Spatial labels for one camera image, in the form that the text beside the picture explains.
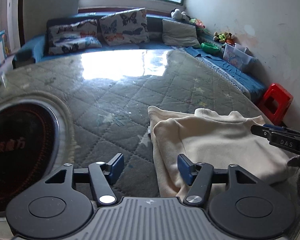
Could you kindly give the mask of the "cream knitted garment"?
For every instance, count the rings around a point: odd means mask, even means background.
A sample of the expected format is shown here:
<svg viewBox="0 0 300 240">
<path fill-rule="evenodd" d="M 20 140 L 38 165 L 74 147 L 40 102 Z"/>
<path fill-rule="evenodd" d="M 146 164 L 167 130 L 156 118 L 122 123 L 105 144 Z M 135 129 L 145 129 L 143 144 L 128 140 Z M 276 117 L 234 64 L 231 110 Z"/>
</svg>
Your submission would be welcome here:
<svg viewBox="0 0 300 240">
<path fill-rule="evenodd" d="M 180 154 L 193 163 L 208 163 L 215 168 L 237 164 L 269 185 L 278 183 L 277 190 L 281 193 L 295 192 L 285 183 L 296 172 L 296 168 L 287 166 L 291 155 L 250 131 L 252 125 L 267 123 L 267 118 L 261 115 L 246 118 L 237 111 L 219 115 L 207 108 L 187 114 L 155 106 L 148 108 L 148 115 L 162 197 L 184 199 L 190 189 L 178 170 Z"/>
</svg>

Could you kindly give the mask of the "red plastic stool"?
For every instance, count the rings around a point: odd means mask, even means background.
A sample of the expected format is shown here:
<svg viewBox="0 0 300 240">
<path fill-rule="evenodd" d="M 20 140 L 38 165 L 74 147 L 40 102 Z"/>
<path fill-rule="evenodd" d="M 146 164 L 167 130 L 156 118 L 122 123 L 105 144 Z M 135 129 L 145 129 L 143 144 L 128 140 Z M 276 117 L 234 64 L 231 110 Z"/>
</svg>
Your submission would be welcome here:
<svg viewBox="0 0 300 240">
<path fill-rule="evenodd" d="M 258 102 L 258 108 L 274 124 L 279 126 L 285 117 L 293 96 L 278 83 L 272 83 Z"/>
</svg>

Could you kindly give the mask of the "black round induction cooktop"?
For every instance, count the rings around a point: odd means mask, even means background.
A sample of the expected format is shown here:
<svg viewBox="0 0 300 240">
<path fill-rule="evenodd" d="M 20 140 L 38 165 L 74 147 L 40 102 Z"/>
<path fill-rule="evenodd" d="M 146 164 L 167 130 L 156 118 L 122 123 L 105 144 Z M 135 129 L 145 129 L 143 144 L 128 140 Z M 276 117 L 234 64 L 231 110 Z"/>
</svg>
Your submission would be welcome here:
<svg viewBox="0 0 300 240">
<path fill-rule="evenodd" d="M 23 102 L 0 109 L 0 216 L 15 196 L 52 170 L 58 140 L 51 108 Z"/>
</svg>

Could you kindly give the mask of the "clear plastic storage box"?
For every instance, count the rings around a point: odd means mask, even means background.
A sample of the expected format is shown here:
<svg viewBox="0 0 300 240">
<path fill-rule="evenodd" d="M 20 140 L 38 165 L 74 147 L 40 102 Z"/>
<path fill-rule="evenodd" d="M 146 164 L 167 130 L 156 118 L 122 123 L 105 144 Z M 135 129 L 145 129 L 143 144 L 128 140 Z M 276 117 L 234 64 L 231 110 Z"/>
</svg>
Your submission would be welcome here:
<svg viewBox="0 0 300 240">
<path fill-rule="evenodd" d="M 250 56 L 229 44 L 225 44 L 223 47 L 223 60 L 244 73 L 249 73 L 252 70 L 254 63 L 256 62 L 255 57 Z"/>
</svg>

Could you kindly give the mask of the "green plastic bowl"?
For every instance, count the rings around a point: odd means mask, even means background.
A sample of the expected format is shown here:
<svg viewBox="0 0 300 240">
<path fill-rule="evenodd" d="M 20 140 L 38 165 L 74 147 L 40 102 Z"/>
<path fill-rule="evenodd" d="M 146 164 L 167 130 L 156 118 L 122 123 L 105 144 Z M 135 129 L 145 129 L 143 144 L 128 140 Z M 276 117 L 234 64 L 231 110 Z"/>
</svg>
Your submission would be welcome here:
<svg viewBox="0 0 300 240">
<path fill-rule="evenodd" d="M 200 45 L 201 49 L 207 53 L 207 54 L 211 54 L 211 55 L 216 55 L 219 53 L 219 48 L 213 44 L 210 43 L 202 43 Z"/>
</svg>

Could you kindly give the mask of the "green and orange plush toys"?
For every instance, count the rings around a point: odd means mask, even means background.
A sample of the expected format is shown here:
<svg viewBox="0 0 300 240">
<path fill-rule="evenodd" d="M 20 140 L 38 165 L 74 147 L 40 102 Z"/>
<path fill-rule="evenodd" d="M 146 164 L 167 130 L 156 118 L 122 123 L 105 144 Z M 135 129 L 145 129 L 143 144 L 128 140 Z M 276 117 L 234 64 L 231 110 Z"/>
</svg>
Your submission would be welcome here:
<svg viewBox="0 0 300 240">
<path fill-rule="evenodd" d="M 234 39 L 235 35 L 226 31 L 223 33 L 214 32 L 213 34 L 213 40 L 222 44 L 226 43 L 233 46 L 235 44 Z"/>
</svg>

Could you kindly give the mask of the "grey plain cushion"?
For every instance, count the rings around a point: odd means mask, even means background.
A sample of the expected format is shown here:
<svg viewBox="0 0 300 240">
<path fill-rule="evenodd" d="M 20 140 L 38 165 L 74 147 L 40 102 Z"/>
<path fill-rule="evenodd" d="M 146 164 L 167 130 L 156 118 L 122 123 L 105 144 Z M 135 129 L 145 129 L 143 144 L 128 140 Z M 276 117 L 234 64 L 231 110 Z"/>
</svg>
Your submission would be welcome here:
<svg viewBox="0 0 300 240">
<path fill-rule="evenodd" d="M 162 20 L 162 40 L 167 46 L 200 48 L 194 25 Z"/>
</svg>

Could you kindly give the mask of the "white plush toy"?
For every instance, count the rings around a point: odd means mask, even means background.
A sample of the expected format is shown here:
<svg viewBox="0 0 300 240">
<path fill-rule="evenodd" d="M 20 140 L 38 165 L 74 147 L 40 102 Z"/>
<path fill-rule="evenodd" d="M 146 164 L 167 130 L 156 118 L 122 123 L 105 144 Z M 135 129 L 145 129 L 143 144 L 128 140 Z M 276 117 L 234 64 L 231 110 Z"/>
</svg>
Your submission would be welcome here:
<svg viewBox="0 0 300 240">
<path fill-rule="evenodd" d="M 175 8 L 171 11 L 171 18 L 181 22 L 190 22 L 191 20 L 191 18 L 187 15 L 185 11 L 181 11 L 178 8 Z"/>
</svg>

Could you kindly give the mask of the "butterfly pillow lying flat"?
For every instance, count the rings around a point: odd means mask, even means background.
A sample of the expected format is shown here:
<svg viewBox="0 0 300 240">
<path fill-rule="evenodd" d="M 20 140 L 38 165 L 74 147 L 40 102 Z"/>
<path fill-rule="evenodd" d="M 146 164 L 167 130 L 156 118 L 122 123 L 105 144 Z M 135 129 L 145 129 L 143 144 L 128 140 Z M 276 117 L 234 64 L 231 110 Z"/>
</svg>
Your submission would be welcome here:
<svg viewBox="0 0 300 240">
<path fill-rule="evenodd" d="M 101 48 L 102 44 L 97 38 L 97 27 L 98 22 L 94 19 L 49 27 L 47 29 L 49 55 Z"/>
</svg>

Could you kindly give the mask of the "butterfly pillow standing upright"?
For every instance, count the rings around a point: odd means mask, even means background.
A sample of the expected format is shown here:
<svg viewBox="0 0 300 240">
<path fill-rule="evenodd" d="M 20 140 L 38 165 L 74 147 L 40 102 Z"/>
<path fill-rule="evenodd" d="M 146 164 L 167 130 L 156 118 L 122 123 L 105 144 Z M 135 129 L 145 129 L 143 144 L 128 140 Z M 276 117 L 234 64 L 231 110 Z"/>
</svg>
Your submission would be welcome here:
<svg viewBox="0 0 300 240">
<path fill-rule="evenodd" d="M 104 16 L 99 23 L 103 39 L 109 46 L 149 42 L 146 8 Z"/>
</svg>

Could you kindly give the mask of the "blue corner sofa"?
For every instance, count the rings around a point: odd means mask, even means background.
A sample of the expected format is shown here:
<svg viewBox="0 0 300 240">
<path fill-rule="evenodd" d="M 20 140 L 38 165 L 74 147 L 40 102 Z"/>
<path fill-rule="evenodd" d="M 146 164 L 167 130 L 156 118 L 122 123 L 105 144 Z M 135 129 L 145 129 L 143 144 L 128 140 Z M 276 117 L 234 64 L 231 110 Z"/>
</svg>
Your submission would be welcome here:
<svg viewBox="0 0 300 240">
<path fill-rule="evenodd" d="M 216 55 L 206 53 L 202 49 L 196 48 L 181 48 L 176 46 L 167 46 L 162 41 L 162 20 L 165 16 L 153 14 L 147 15 L 147 27 L 149 31 L 149 42 L 139 44 L 123 44 L 119 46 L 108 46 L 101 35 L 101 28 L 98 27 L 98 40 L 101 42 L 101 48 L 84 48 L 70 54 L 81 54 L 95 51 L 107 50 L 129 50 L 129 49 L 180 49 L 189 53 L 193 57 L 197 57 L 200 61 L 205 62 L 209 68 L 225 78 L 251 101 L 257 101 L 267 90 L 260 80 L 253 77 L 249 73 L 244 73 L 230 63 L 222 59 L 224 49 L 221 48 Z M 65 54 L 50 55 L 48 53 L 49 32 L 46 31 L 42 35 L 37 35 L 27 41 L 15 54 L 12 60 L 13 68 L 19 68 L 40 61 L 47 61 L 65 56 Z"/>
</svg>

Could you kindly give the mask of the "dark wooden door frame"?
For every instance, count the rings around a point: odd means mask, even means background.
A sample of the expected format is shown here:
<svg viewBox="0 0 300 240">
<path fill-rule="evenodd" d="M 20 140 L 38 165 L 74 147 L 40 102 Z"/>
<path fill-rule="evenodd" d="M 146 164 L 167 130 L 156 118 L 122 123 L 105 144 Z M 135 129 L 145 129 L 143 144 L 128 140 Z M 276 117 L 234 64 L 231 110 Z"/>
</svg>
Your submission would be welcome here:
<svg viewBox="0 0 300 240">
<path fill-rule="evenodd" d="M 23 0 L 0 0 L 0 32 L 5 31 L 7 58 L 0 73 L 13 69 L 13 57 L 24 45 Z"/>
</svg>

